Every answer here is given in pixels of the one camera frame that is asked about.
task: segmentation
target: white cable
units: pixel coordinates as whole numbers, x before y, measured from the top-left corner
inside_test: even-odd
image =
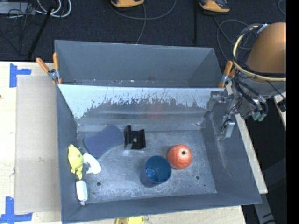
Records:
[[[36,0],[36,1],[37,1],[38,5],[41,7],[41,9],[42,9],[45,13],[40,12],[40,11],[36,11],[36,12],[38,12],[38,13],[43,13],[43,14],[47,14],[47,10],[41,5],[40,1],[39,1],[39,0]],[[69,3],[69,10],[68,10],[68,12],[67,12],[66,14],[64,14],[64,15],[56,15],[56,14],[55,14],[55,13],[57,13],[57,12],[60,10],[60,8],[61,8],[61,1],[58,0],[58,2],[59,2],[59,8],[58,8],[56,11],[51,12],[50,15],[51,15],[52,17],[58,17],[58,18],[63,18],[63,17],[68,16],[68,15],[71,13],[71,0],[68,0],[68,3]]]
[[[280,6],[279,6],[279,4],[280,4],[281,2],[283,2],[283,1],[286,2],[286,0],[280,0],[280,1],[278,2],[278,8],[279,8],[279,10],[280,10],[284,15],[286,15],[286,12],[284,12],[284,11],[280,8]]]
[[[31,4],[29,4],[30,6],[27,7],[26,12],[21,11],[20,9],[11,9],[12,10],[17,10],[20,14],[16,14],[15,16],[9,16],[10,11],[8,12],[8,18],[18,18],[18,17],[23,17],[24,15],[26,15],[27,13],[31,13],[31,11],[29,12],[28,10],[30,10],[30,8],[33,8],[33,6]]]

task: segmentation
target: yellow object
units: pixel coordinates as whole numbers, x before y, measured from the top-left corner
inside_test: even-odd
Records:
[[[142,4],[144,2],[144,0],[137,1],[137,2],[135,2],[134,0],[118,0],[118,1],[120,2],[119,4],[116,4],[112,1],[111,3],[116,7],[133,7]]]
[[[79,180],[82,179],[82,168],[83,168],[83,155],[75,146],[70,144],[68,146],[69,149],[69,163],[71,165],[71,172],[76,174]]]
[[[252,25],[248,31],[259,28],[259,25]],[[242,33],[236,37],[236,42],[233,45],[233,56],[236,57],[237,48],[242,41],[245,33]],[[248,58],[246,64],[252,69],[259,69],[259,71],[266,69],[271,72],[272,65],[275,67],[275,71],[283,71],[285,69],[285,49],[286,49],[286,23],[278,22],[273,23],[265,28],[260,34],[261,38],[255,41],[253,48],[250,52],[250,59]],[[285,77],[266,77],[257,75],[254,72],[250,72],[240,66],[234,59],[233,63],[235,67],[242,73],[249,77],[254,77],[263,81],[280,82],[286,81]]]
[[[144,217],[123,217],[118,218],[115,221],[115,224],[144,224]]]
[[[230,11],[230,8],[221,8],[217,3],[215,3],[213,0],[205,0],[206,4],[202,5],[199,4],[203,9],[212,11],[212,12],[218,12],[218,13],[227,13]]]

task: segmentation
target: bin floor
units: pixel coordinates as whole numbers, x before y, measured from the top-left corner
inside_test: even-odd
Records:
[[[78,132],[78,144],[83,153],[86,152],[83,139],[95,134]],[[216,193],[200,130],[147,132],[145,129],[145,139],[146,148],[142,151],[124,150],[124,145],[113,147],[98,159],[102,167],[100,173],[83,172],[89,196],[86,203]],[[154,155],[166,157],[169,148],[176,144],[185,144],[191,149],[190,166],[173,169],[169,180],[158,186],[143,186],[139,175],[147,159]]]

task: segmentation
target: blue sponge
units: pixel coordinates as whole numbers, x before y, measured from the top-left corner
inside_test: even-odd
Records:
[[[95,136],[84,139],[84,144],[93,157],[100,158],[109,149],[124,144],[123,132],[116,125],[108,125]]]

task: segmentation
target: red apple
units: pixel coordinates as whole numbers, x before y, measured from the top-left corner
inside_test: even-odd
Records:
[[[192,162],[192,152],[188,146],[177,144],[168,151],[167,160],[174,169],[184,169]]]

